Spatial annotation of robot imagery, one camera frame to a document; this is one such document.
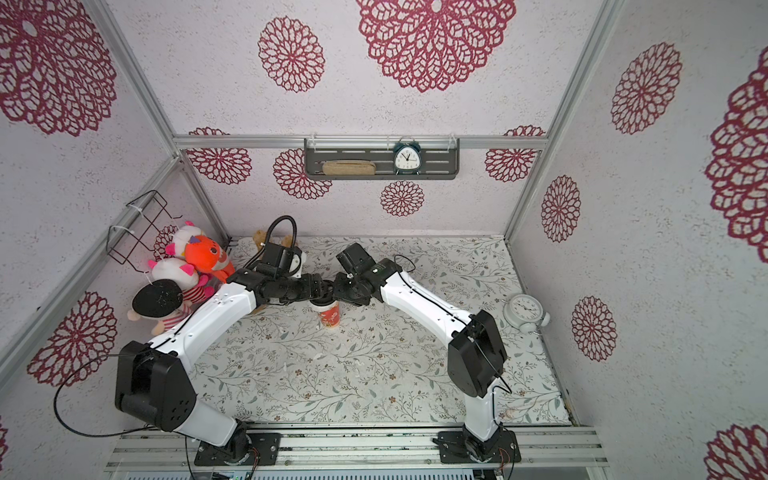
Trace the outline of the red white paper cup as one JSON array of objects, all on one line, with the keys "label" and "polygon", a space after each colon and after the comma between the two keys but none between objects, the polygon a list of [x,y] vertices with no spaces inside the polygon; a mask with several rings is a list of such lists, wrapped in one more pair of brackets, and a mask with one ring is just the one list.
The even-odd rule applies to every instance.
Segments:
[{"label": "red white paper cup", "polygon": [[338,302],[316,307],[320,322],[324,327],[333,328],[339,325],[341,312]]}]

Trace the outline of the black plastic cup lid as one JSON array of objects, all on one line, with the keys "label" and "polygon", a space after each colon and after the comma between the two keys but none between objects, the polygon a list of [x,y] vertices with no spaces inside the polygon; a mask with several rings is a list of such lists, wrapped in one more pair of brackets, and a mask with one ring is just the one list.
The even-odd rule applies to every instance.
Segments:
[{"label": "black plastic cup lid", "polygon": [[333,284],[324,283],[321,295],[318,298],[312,299],[310,303],[314,307],[326,307],[332,305],[335,301],[336,299],[334,298]]}]

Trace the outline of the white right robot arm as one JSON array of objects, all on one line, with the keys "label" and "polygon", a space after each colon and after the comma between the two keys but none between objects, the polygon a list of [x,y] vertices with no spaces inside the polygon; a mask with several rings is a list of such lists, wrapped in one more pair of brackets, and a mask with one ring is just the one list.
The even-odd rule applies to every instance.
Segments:
[{"label": "white right robot arm", "polygon": [[340,259],[343,271],[334,280],[340,301],[391,306],[422,325],[446,351],[450,380],[464,394],[462,436],[466,455],[485,463],[502,445],[503,424],[496,413],[495,393],[505,386],[508,358],[495,318],[485,310],[470,313],[426,289],[390,259]]}]

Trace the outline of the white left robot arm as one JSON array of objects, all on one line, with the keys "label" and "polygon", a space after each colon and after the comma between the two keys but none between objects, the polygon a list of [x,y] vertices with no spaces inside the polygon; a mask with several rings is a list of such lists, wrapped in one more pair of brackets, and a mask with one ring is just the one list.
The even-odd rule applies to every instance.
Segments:
[{"label": "white left robot arm", "polygon": [[191,316],[146,343],[131,341],[118,355],[115,406],[165,432],[200,441],[217,464],[238,465],[253,450],[245,424],[200,400],[189,373],[232,325],[271,301],[292,304],[333,297],[319,274],[274,279],[241,268]]}]

